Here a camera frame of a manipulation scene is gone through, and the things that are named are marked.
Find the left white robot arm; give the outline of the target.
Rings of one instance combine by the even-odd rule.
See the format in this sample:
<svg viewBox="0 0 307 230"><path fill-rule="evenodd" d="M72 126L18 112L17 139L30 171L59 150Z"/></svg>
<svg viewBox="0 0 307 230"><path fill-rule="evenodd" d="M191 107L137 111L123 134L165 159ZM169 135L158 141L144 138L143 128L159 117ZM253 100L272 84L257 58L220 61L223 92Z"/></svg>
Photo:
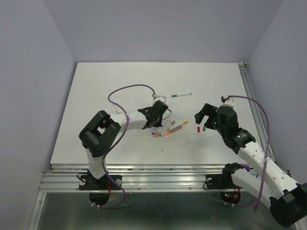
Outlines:
<svg viewBox="0 0 307 230"><path fill-rule="evenodd" d="M110 115L102 110L90 120L80 132L79 139L87 153L90 183L95 188L101 189L106 185L105 157L112 150L118 134L161 127L167 110L168 106L163 101L155 99L152 106L129 114Z"/></svg>

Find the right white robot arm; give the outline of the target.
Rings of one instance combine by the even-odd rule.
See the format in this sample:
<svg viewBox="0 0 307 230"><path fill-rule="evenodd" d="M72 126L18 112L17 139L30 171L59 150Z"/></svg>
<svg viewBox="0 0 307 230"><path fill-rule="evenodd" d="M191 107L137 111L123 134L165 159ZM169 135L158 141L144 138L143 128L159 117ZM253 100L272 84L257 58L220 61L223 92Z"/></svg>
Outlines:
<svg viewBox="0 0 307 230"><path fill-rule="evenodd" d="M229 106L205 104L195 114L196 124L204 117L206 129L216 130L224 144L254 169L250 174L239 163L228 163L221 174L209 174L204 183L207 190L242 188L257 198L281 226L288 228L307 215L307 185L287 175L258 144L256 139L239 126L237 113Z"/></svg>

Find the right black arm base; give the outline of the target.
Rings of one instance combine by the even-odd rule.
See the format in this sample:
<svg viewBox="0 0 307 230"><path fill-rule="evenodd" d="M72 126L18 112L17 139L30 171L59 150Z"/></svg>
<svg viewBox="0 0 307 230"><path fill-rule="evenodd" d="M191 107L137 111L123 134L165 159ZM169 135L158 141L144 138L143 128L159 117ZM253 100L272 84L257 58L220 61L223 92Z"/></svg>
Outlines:
<svg viewBox="0 0 307 230"><path fill-rule="evenodd" d="M249 172L250 170L249 166L243 166L239 163L228 163L222 169L221 174L207 174L206 180L203 183L203 189L205 191L214 189L232 189L230 192L219 192L220 200L216 198L213 198L213 200L232 207L251 206L254 201L247 204L239 203L241 199L241 187L235 185L232 180L232 175L239 169L244 169L246 172Z"/></svg>

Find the green capped thin marker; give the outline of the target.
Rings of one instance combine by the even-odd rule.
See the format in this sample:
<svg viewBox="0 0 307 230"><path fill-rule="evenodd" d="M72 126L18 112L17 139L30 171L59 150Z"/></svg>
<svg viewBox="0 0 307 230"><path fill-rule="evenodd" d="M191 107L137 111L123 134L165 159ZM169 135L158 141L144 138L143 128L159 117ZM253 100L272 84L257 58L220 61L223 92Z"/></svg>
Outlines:
<svg viewBox="0 0 307 230"><path fill-rule="evenodd" d="M175 97L182 97L182 96L190 96L192 95L192 93L182 93L182 94L173 94L171 95L172 98L175 98Z"/></svg>

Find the aluminium front rail frame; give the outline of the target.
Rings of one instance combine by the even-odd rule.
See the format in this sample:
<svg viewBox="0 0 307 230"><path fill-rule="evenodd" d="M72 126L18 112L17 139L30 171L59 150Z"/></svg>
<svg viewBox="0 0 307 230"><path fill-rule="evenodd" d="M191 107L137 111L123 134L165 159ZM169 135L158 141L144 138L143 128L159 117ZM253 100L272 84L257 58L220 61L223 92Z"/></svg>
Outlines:
<svg viewBox="0 0 307 230"><path fill-rule="evenodd" d="M239 207L228 207L218 191L205 191L205 176L222 165L109 165L127 197L115 209L100 209L79 189L85 164L55 164L43 174L31 230L279 230L269 210L253 211L242 191Z"/></svg>

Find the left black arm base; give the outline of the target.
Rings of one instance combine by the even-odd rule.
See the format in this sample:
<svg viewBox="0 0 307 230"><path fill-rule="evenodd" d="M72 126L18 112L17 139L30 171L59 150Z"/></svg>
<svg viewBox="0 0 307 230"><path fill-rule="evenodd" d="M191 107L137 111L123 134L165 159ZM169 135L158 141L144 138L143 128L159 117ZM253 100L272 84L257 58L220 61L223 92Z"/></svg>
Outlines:
<svg viewBox="0 0 307 230"><path fill-rule="evenodd" d="M100 179L96 179L89 172L78 173L76 175L79 180L80 191L89 192L89 201L92 206L97 208L107 208L107 202L111 198L111 192L122 191L121 189L121 175L111 175L114 180L110 180L106 175Z"/></svg>

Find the grey capped marker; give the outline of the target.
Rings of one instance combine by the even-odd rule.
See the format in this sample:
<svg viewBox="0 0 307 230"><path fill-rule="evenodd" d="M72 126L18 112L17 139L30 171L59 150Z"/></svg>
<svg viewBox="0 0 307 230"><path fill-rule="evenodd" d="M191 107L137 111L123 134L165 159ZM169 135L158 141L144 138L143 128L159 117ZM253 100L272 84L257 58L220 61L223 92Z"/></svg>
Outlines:
<svg viewBox="0 0 307 230"><path fill-rule="evenodd" d="M165 132L167 132L167 131L169 130L169 128L175 123L175 121L168 121L168 122L170 122L170 125L169 125L168 129L167 129Z"/></svg>

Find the tan orange tipped marker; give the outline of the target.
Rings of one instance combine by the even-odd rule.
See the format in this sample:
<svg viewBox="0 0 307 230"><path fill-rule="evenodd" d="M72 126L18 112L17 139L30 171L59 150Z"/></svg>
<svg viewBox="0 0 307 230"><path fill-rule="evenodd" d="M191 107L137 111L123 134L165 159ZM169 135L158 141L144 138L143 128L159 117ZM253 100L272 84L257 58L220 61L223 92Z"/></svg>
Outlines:
<svg viewBox="0 0 307 230"><path fill-rule="evenodd" d="M163 134L163 136L168 136L168 135L170 135L170 134L180 130L182 127L183 127L183 125L177 126L177 127L173 128L173 129L167 131L165 134Z"/></svg>

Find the yellow capped marker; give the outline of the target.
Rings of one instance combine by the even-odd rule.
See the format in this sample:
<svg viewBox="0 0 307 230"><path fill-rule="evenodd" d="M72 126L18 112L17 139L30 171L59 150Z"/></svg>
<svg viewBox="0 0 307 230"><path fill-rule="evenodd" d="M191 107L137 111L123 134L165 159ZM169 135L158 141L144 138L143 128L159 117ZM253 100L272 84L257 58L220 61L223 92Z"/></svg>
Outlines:
<svg viewBox="0 0 307 230"><path fill-rule="evenodd" d="M171 134L171 133L173 133L173 132L175 132L175 131L181 129L181 128L182 128L184 125L186 125L187 123L188 123L188 121L184 121L182 124L178 125L177 127L170 129L169 131L167 131L167 132L165 133L165 136L167 136L167 135L169 135L169 134Z"/></svg>

